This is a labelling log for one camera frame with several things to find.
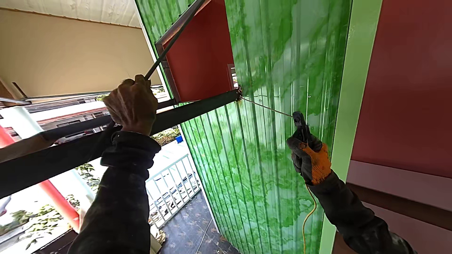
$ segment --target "welding electrode holder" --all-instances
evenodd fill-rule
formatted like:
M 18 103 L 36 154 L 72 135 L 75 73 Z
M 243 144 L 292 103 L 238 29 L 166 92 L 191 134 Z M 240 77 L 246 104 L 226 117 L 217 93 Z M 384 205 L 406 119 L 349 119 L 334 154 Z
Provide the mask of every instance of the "welding electrode holder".
M 297 130 L 293 133 L 292 137 L 300 140 L 301 142 L 308 144 L 309 147 L 314 147 L 311 138 L 311 132 L 309 126 L 306 124 L 305 118 L 300 111 L 292 113 L 293 122 L 297 127 Z

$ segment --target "red pillar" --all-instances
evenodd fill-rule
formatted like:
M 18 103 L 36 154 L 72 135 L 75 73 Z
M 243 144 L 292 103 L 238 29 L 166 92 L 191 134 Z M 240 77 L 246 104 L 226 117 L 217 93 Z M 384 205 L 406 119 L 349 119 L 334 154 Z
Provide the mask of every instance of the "red pillar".
M 14 139 L 9 133 L 0 126 L 0 148 L 14 143 Z M 49 181 L 45 180 L 38 183 L 39 187 L 52 199 L 55 203 L 55 210 L 67 219 L 72 228 L 79 232 L 80 230 L 80 216 L 74 207 L 61 195 L 56 187 Z

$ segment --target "black glove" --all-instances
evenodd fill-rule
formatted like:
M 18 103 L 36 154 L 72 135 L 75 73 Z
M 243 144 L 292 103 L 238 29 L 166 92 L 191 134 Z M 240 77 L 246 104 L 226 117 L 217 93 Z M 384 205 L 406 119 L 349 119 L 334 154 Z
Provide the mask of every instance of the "black glove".
M 316 185 L 331 173 L 331 163 L 328 159 L 328 148 L 316 136 L 311 134 L 311 144 L 301 142 L 295 137 L 287 139 L 287 145 L 292 150 L 292 161 L 295 171 L 303 176 L 309 185 Z

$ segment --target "green trim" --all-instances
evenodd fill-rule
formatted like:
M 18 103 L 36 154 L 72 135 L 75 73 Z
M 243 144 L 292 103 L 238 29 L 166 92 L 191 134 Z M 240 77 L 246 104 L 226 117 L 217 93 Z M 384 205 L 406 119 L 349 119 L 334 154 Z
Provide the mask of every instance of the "green trim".
M 354 0 L 334 132 L 331 168 L 347 178 L 382 0 Z M 320 254 L 333 250 L 336 228 L 324 217 Z

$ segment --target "white railing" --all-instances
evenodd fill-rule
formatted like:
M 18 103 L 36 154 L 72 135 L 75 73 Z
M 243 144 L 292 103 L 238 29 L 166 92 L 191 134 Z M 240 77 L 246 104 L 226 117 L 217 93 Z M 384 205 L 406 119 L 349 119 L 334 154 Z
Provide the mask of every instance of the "white railing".
M 163 227 L 200 188 L 200 180 L 188 154 L 151 176 L 146 181 L 149 198 L 149 223 Z

